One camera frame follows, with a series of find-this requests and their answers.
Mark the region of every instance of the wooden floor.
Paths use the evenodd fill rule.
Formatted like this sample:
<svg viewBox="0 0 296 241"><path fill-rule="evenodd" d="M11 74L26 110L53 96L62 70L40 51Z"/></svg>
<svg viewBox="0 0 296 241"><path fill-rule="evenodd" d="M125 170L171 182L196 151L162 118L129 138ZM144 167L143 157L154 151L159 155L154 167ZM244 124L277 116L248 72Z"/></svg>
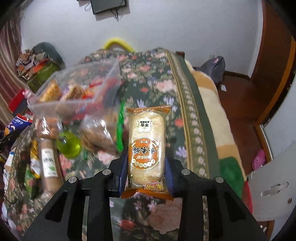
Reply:
<svg viewBox="0 0 296 241"><path fill-rule="evenodd" d="M262 148L254 123L260 116L260 93L249 80L224 76L226 92L218 90L221 105L228 117L246 174L252 171L252 160Z"/></svg>

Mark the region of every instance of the green plastic bottle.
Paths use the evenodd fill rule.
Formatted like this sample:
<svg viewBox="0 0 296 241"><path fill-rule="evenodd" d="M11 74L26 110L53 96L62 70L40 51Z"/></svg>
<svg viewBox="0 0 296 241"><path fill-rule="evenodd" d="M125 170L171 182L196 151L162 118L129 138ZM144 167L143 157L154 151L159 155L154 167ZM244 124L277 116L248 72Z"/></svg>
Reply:
<svg viewBox="0 0 296 241"><path fill-rule="evenodd" d="M59 135L57 148L67 158L76 157L81 151L81 141L73 133L64 131Z"/></svg>

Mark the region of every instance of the snack package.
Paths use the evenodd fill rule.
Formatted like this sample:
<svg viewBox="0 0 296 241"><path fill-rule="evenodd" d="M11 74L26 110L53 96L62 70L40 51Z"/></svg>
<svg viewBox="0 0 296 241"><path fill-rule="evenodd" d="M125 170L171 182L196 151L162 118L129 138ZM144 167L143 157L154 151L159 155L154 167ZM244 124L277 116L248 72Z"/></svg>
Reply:
<svg viewBox="0 0 296 241"><path fill-rule="evenodd" d="M66 101L80 99L83 93L84 89L80 85L70 83L66 91L64 91L63 96L60 98L59 103L55 107L57 114L59 116L63 116L63 118L72 116L75 113L75 108Z"/></svg>
<svg viewBox="0 0 296 241"><path fill-rule="evenodd" d="M172 199L165 185L165 118L170 106L127 108L128 186L122 198L143 192Z"/></svg>
<svg viewBox="0 0 296 241"><path fill-rule="evenodd" d="M38 193L38 186L37 186L37 178L32 173L29 164L27 164L26 166L24 185L26 190L29 193L30 198L33 199L35 195Z"/></svg>
<svg viewBox="0 0 296 241"><path fill-rule="evenodd" d="M30 169L35 178L39 179L41 176L41 162L38 158L38 143L37 140L31 142L30 149Z"/></svg>
<svg viewBox="0 0 296 241"><path fill-rule="evenodd" d="M30 198L33 199L38 193L37 181L41 177L41 163L38 158L38 143L36 140L31 142L30 160L31 163L26 166L24 185Z"/></svg>
<svg viewBox="0 0 296 241"><path fill-rule="evenodd" d="M39 96L38 102L51 102L58 100L61 98L63 92L61 88L59 87L57 80L52 79L46 89L42 92L42 94Z"/></svg>
<svg viewBox="0 0 296 241"><path fill-rule="evenodd" d="M91 99L100 88L100 85L103 84L103 81L97 82L95 84L90 84L88 88L83 92L82 99Z"/></svg>
<svg viewBox="0 0 296 241"><path fill-rule="evenodd" d="M24 130L27 126L32 124L32 120L18 114L14 117L11 122L5 127L4 136L7 136L9 133L15 130Z"/></svg>
<svg viewBox="0 0 296 241"><path fill-rule="evenodd" d="M81 144L89 151L116 151L118 109L111 107L86 115L80 125Z"/></svg>
<svg viewBox="0 0 296 241"><path fill-rule="evenodd" d="M36 136L39 138L57 139L62 132L62 123L58 118L39 118L35 123Z"/></svg>

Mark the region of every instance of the white wall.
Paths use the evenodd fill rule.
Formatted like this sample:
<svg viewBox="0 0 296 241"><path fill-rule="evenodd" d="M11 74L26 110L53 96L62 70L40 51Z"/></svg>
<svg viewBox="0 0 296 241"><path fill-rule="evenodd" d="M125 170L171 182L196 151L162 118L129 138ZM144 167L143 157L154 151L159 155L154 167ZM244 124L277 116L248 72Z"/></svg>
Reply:
<svg viewBox="0 0 296 241"><path fill-rule="evenodd" d="M50 42L71 66L108 38L121 37L136 51L157 46L184 51L193 66L209 55L221 55L226 70L250 75L262 34L260 4L261 0L130 0L130 13L117 22L111 13L97 15L110 16L97 21L75 0L34 0L21 20L22 49Z"/></svg>
<svg viewBox="0 0 296 241"><path fill-rule="evenodd" d="M273 157L296 140L296 77L290 90L270 122L264 128Z"/></svg>

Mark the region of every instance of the yellow handle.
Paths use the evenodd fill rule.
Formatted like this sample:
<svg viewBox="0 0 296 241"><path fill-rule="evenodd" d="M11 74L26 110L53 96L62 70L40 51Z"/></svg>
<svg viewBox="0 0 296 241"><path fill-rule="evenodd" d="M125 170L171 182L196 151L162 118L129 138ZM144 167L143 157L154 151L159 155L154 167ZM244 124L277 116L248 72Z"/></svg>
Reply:
<svg viewBox="0 0 296 241"><path fill-rule="evenodd" d="M134 49L126 41L118 37L108 39L107 42L104 44L103 49L109 49L110 46L113 44L118 44L129 52L135 52Z"/></svg>

